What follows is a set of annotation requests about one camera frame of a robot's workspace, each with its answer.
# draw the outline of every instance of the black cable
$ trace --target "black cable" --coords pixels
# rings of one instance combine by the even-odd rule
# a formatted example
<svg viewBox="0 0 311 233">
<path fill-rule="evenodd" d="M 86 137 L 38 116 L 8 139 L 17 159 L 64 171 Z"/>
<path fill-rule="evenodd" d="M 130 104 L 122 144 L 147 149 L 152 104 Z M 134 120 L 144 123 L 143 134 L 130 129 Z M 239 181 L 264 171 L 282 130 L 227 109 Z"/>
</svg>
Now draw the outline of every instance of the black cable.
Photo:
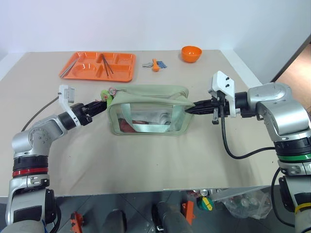
<svg viewBox="0 0 311 233">
<path fill-rule="evenodd" d="M 307 233 L 308 231 L 311 231 L 311 227 L 304 229 L 301 233 Z"/>
<path fill-rule="evenodd" d="M 47 103 L 43 108 L 41 108 L 36 114 L 34 114 L 34 116 L 32 118 L 30 118 L 30 120 L 26 123 L 26 125 L 24 126 L 24 128 L 21 130 L 22 132 L 25 131 L 25 129 L 27 128 L 27 126 L 33 121 L 33 119 L 36 118 L 37 115 L 39 115 L 44 109 L 46 109 L 47 107 L 49 107 L 52 103 L 54 103 L 55 101 L 58 100 L 58 96 L 53 99 L 52 101 L 50 101 L 49 103 Z"/>
<path fill-rule="evenodd" d="M 227 143 L 227 137 L 226 137 L 226 134 L 225 134 L 225 114 L 224 114 L 224 106 L 223 105 L 220 105 L 219 106 L 220 108 L 220 116 L 221 116 L 221 122 L 222 122 L 222 135 L 223 135 L 223 142 L 224 142 L 224 147 L 225 147 L 225 150 L 227 151 L 227 153 L 234 159 L 244 159 L 244 158 L 247 158 L 253 154 L 256 154 L 258 152 L 261 152 L 261 151 L 264 151 L 264 150 L 275 150 L 276 148 L 275 147 L 264 147 L 264 148 L 261 148 L 261 149 L 258 149 L 258 150 L 255 150 L 255 151 L 252 151 L 250 153 L 247 153 L 246 155 L 243 155 L 243 156 L 235 156 L 231 153 L 230 149 L 229 149 L 229 146 L 228 146 L 228 143 Z"/>
<path fill-rule="evenodd" d="M 274 199 L 274 185 L 276 183 L 276 178 L 277 178 L 277 175 L 278 173 L 280 172 L 280 168 L 278 168 L 273 176 L 273 179 L 272 179 L 272 182 L 271 182 L 271 203 L 272 203 L 272 208 L 273 208 L 273 211 L 274 211 L 274 214 L 276 215 L 276 218 L 283 224 L 289 226 L 289 227 L 295 227 L 295 225 L 291 224 L 291 223 L 288 223 L 288 222 L 285 222 L 284 220 L 282 220 L 280 218 L 280 216 L 278 215 L 277 213 L 277 210 L 276 210 L 276 203 L 275 203 L 275 199 Z"/>
<path fill-rule="evenodd" d="M 62 212 L 61 212 L 58 204 L 56 204 L 56 214 L 57 214 L 57 222 L 56 222 L 55 226 L 52 228 L 52 230 L 50 231 L 50 233 L 56 233 L 58 231 L 59 226 L 60 226 L 60 219 L 62 218 Z"/>
</svg>

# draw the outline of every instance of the orange bowl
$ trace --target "orange bowl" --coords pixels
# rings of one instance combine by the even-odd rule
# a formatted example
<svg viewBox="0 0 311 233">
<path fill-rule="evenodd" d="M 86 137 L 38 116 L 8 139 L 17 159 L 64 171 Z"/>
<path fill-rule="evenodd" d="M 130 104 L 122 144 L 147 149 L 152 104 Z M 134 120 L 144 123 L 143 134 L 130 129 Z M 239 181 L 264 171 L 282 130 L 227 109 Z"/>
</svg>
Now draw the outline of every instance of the orange bowl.
<svg viewBox="0 0 311 233">
<path fill-rule="evenodd" d="M 185 46 L 181 49 L 181 58 L 188 63 L 196 62 L 202 54 L 202 50 L 196 46 Z"/>
</svg>

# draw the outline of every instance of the orange tray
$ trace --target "orange tray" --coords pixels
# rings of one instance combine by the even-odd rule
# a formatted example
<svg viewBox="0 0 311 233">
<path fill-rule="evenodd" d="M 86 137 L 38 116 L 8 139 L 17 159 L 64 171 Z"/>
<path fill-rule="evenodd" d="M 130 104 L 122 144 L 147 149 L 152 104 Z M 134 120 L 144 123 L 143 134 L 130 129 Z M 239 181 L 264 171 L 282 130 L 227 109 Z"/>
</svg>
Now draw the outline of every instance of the orange tray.
<svg viewBox="0 0 311 233">
<path fill-rule="evenodd" d="M 105 70 L 102 54 L 110 65 L 113 73 L 107 66 L 108 76 Z M 72 64 L 77 62 L 65 75 L 64 79 L 87 79 L 129 82 L 133 78 L 136 56 L 131 53 L 117 52 L 75 52 L 68 60 L 59 76 Z"/>
</svg>

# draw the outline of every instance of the floor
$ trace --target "floor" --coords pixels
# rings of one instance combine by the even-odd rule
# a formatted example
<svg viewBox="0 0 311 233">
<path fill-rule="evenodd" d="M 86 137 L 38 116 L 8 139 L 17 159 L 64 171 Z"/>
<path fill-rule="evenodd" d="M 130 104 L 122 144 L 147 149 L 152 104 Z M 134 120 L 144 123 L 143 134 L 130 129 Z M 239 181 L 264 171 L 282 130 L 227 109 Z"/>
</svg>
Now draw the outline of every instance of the floor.
<svg viewBox="0 0 311 233">
<path fill-rule="evenodd" d="M 191 200 L 185 191 L 132 193 L 97 196 L 60 197 L 57 202 L 62 210 L 62 220 L 59 233 L 70 232 L 70 213 L 78 211 L 84 215 L 86 225 L 83 233 L 100 233 L 103 222 L 110 211 L 122 209 L 127 218 L 127 233 L 153 233 L 154 226 L 151 217 L 151 206 L 159 201 L 167 201 L 180 206 L 182 200 Z M 282 211 L 280 198 L 276 198 L 279 214 L 284 220 L 293 222 L 291 213 Z M 5 205 L 0 205 L 0 227 L 4 222 Z M 273 211 L 266 219 L 255 220 L 252 218 L 238 219 L 233 217 L 222 205 L 217 205 L 217 210 L 203 211 L 195 207 L 196 219 L 192 222 L 194 233 L 293 233 L 294 229 L 278 222 Z"/>
<path fill-rule="evenodd" d="M 311 114 L 311 44 L 306 46 L 277 82 L 290 86 L 293 97 Z"/>
</svg>

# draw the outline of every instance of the chopsticks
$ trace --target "chopsticks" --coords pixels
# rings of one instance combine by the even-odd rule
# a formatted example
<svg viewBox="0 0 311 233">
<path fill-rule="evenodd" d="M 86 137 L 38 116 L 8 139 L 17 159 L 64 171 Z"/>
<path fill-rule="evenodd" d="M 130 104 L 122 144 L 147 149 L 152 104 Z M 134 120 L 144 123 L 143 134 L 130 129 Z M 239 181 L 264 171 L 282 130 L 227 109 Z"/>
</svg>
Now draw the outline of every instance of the chopsticks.
<svg viewBox="0 0 311 233">
<path fill-rule="evenodd" d="M 71 68 L 74 66 L 74 64 L 76 64 L 76 62 L 78 61 L 79 58 L 75 59 L 65 70 L 63 73 L 61 73 L 61 75 L 59 76 L 60 78 L 63 78 L 64 76 L 67 75 L 67 73 L 71 70 Z"/>
<path fill-rule="evenodd" d="M 104 56 L 103 54 L 102 54 L 102 58 L 103 58 L 103 62 L 104 62 L 104 66 L 105 66 L 106 74 L 107 74 L 107 76 L 109 76 L 109 74 L 108 74 L 108 70 L 107 70 L 107 66 L 109 67 L 109 69 L 110 69 L 111 73 L 113 73 L 112 68 L 110 67 L 110 65 L 109 65 L 109 64 L 108 64 L 108 62 L 106 61 L 105 56 Z"/>
</svg>

